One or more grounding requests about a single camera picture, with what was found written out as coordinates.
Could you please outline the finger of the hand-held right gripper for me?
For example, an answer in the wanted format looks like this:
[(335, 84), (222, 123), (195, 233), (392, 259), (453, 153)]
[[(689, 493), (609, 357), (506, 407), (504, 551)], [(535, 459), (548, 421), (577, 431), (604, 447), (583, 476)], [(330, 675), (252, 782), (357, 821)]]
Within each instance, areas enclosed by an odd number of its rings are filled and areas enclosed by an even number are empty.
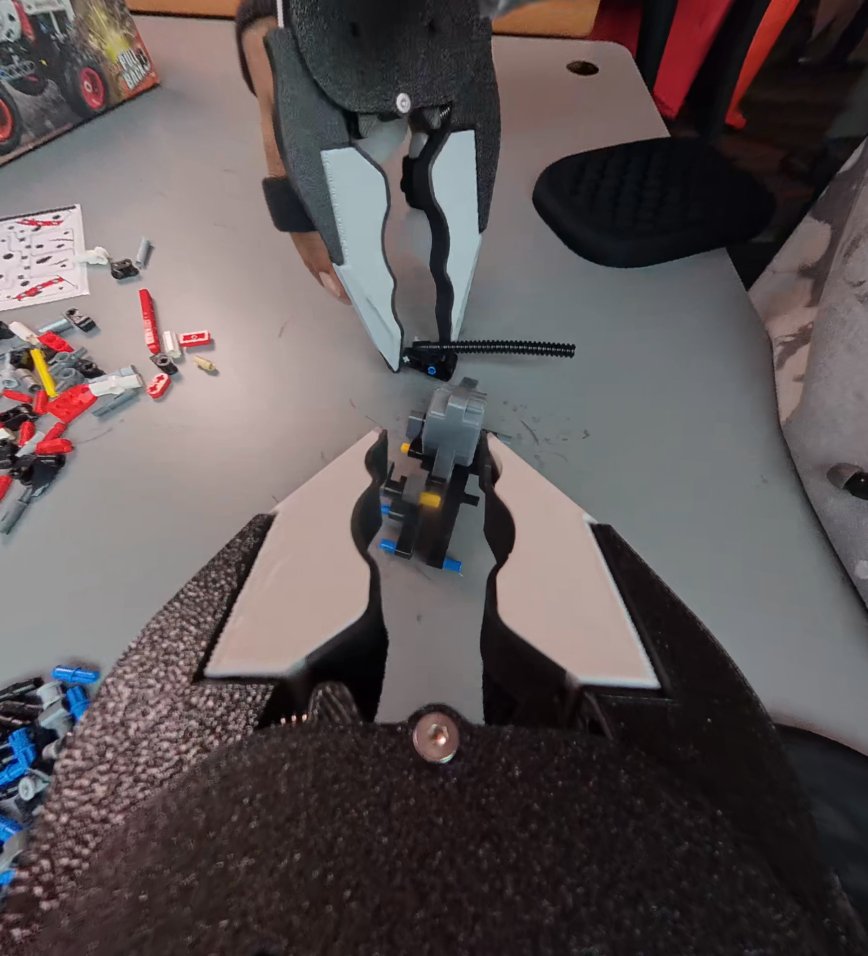
[(323, 150), (321, 163), (341, 249), (334, 270), (373, 346), (396, 373), (404, 331), (394, 307), (395, 279), (384, 246), (391, 210), (388, 180), (354, 145)]
[(402, 183), (427, 221), (438, 341), (451, 345), (463, 327), (482, 242), (474, 131), (415, 131)]

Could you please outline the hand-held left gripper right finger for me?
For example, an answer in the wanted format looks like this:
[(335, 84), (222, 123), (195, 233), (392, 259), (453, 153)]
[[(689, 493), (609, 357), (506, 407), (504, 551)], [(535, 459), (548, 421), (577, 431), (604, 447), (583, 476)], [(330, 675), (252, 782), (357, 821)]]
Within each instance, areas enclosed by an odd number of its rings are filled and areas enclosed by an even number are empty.
[(487, 446), (495, 493), (513, 523), (497, 576), (500, 621), (581, 685), (660, 688), (595, 520), (497, 436)]

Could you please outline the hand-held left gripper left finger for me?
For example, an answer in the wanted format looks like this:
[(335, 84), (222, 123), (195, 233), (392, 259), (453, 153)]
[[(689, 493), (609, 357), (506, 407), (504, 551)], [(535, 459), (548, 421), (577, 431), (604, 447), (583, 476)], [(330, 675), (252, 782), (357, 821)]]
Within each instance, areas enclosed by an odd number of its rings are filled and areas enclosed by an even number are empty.
[(371, 429), (273, 509), (203, 668), (207, 679), (289, 678), (388, 646), (379, 573), (388, 435)]

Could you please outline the grey toy motor assembly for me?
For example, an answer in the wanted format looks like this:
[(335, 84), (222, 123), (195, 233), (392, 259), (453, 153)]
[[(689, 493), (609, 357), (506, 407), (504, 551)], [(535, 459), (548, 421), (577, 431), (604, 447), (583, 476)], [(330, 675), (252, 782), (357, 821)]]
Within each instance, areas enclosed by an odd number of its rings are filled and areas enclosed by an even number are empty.
[(382, 551), (416, 558), (434, 569), (460, 575), (461, 560), (448, 551), (461, 508), (475, 508), (480, 496), (467, 490), (478, 475), (487, 395), (474, 378), (444, 384), (423, 414), (412, 414), (400, 453), (417, 470), (395, 477), (393, 465), (380, 492), (380, 511), (399, 526), (396, 539), (382, 538)]

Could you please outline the grey desk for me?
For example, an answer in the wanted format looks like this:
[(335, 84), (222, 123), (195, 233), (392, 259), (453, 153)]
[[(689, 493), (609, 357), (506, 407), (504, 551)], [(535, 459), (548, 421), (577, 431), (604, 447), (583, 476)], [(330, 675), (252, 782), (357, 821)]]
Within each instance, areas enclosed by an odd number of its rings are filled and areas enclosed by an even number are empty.
[[(432, 389), (390, 373), (273, 230), (231, 24), (139, 26), (161, 86), (0, 169), (0, 218), (73, 203), (90, 245), (151, 239), (160, 321), (210, 331), (221, 371), (77, 421), (61, 478), (0, 534), (0, 687), (63, 661), (110, 667), (179, 590), (195, 623), (218, 605), (188, 586), (203, 566), (372, 428), (402, 439)], [(767, 336), (728, 255), (603, 269), (532, 206), (551, 161), (659, 131), (631, 59), (501, 38), (496, 62), (497, 192), (464, 332), (577, 351), (465, 361), (489, 425), (616, 528), (778, 723), (868, 755), (868, 614), (788, 457)]]

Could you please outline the person's right hand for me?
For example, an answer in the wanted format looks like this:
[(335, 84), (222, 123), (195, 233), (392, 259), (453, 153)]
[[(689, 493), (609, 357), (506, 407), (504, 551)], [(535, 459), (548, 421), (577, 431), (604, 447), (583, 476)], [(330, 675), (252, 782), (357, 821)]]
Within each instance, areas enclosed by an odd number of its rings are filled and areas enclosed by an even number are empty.
[[(279, 4), (274, 1), (242, 1), (235, 16), (235, 35), (239, 66), (250, 92), (255, 97), (260, 116), (260, 137), (266, 176), (262, 182), (265, 197), (276, 197), (281, 212), (272, 221), (286, 233), (286, 225), (309, 222), (300, 213), (295, 199), (288, 200), (290, 182), (276, 137), (276, 75), (266, 46), (268, 35), (280, 27)], [(297, 254), (315, 280), (333, 297), (345, 304), (351, 301), (333, 268), (328, 248), (316, 230), (288, 233)]]

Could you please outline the red plastic container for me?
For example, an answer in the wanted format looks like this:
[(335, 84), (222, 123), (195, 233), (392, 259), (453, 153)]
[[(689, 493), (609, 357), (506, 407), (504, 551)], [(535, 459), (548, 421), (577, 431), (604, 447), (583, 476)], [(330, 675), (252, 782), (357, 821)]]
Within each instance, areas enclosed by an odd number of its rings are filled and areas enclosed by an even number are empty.
[(715, 19), (708, 1), (679, 1), (653, 88), (659, 113), (674, 119), (709, 48)]

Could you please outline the pile of mixed toy parts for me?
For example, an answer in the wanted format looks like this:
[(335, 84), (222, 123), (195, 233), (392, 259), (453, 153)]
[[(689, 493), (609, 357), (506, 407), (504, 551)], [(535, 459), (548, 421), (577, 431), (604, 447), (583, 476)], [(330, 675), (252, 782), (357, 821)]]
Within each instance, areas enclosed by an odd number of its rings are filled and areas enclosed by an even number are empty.
[(106, 373), (86, 349), (64, 339), (64, 329), (89, 332), (95, 322), (75, 308), (38, 329), (0, 322), (0, 338), (15, 334), (28, 345), (3, 355), (1, 397), (8, 406), (0, 411), (0, 507), (15, 486), (20, 492), (0, 518), (0, 534), (10, 534), (59, 478), (74, 450), (71, 424), (87, 412), (115, 412), (145, 391), (147, 381), (134, 366)]

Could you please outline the sticker sheet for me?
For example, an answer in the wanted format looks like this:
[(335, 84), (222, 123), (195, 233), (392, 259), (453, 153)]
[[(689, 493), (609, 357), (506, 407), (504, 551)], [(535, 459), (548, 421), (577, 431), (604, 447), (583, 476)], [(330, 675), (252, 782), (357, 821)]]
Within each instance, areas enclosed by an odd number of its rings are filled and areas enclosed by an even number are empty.
[(0, 314), (91, 293), (79, 205), (0, 219)]

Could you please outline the toy truck set box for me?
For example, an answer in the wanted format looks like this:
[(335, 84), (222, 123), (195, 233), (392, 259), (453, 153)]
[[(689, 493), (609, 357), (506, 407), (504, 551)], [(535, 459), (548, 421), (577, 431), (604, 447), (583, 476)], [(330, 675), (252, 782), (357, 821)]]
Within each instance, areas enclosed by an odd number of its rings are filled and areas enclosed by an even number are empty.
[(158, 84), (127, 2), (0, 1), (0, 166)]

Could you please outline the person's grey hoodie torso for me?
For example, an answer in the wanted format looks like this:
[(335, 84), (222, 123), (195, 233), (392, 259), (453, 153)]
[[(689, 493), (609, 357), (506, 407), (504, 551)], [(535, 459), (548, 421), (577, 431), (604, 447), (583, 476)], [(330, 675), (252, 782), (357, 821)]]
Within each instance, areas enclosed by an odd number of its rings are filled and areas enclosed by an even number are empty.
[(791, 459), (868, 610), (868, 502), (826, 477), (837, 463), (868, 472), (868, 135), (749, 295), (771, 341)]

